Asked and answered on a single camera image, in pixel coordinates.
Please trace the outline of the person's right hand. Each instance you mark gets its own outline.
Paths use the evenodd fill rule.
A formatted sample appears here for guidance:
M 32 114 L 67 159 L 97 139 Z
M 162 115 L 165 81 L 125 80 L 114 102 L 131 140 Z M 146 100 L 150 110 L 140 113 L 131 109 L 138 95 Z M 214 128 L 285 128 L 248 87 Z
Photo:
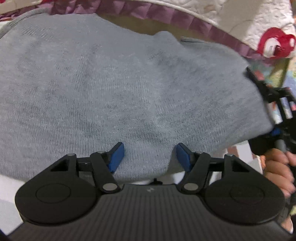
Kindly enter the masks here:
M 295 193 L 294 177 L 290 166 L 295 166 L 295 154 L 271 149 L 260 156 L 263 175 L 274 183 L 284 194 L 285 199 Z

